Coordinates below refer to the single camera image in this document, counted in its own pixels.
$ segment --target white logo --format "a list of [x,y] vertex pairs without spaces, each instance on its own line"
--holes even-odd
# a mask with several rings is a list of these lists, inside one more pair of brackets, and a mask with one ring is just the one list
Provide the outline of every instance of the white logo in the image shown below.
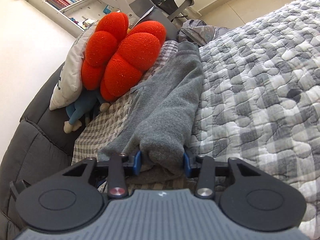
[[167,193],[166,193],[166,192],[164,192],[164,191],[162,191],[162,192],[158,193],[158,195],[159,195],[160,197],[164,197],[164,196],[166,196],[166,195],[167,195]]

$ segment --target bookshelf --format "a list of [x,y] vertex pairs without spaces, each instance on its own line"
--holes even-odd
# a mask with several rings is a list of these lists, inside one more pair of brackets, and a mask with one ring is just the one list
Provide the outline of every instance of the bookshelf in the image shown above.
[[78,37],[84,30],[78,22],[86,19],[100,20],[105,14],[106,3],[101,0],[26,0],[48,18],[64,28],[74,37]]

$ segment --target white stuffed toy foot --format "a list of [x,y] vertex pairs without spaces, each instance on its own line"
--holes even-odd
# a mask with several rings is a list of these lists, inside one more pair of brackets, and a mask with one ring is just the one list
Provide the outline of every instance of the white stuffed toy foot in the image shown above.
[[103,103],[103,104],[101,104],[101,106],[100,106],[100,111],[101,111],[101,112],[106,112],[106,111],[109,109],[110,106],[111,106],[110,103]]
[[78,130],[82,126],[82,123],[77,120],[74,125],[70,124],[69,121],[64,122],[63,130],[65,133],[71,133],[72,131]]

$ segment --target white bookshelf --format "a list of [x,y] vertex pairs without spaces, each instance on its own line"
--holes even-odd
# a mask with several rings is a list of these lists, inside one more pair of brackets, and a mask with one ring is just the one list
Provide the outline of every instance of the white bookshelf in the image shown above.
[[101,0],[79,0],[58,10],[47,3],[47,0],[27,1],[74,37],[78,37],[84,29],[69,18],[74,18],[78,22],[83,22],[85,19],[100,20],[105,16],[103,10],[107,6]]

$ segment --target metal screw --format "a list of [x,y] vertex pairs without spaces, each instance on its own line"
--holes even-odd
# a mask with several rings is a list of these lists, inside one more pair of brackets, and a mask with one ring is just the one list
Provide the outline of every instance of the metal screw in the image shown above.
[[114,187],[114,188],[110,189],[109,192],[113,196],[121,196],[125,193],[125,190],[121,187]]
[[198,195],[201,197],[209,197],[212,195],[213,191],[207,187],[203,187],[197,190]]

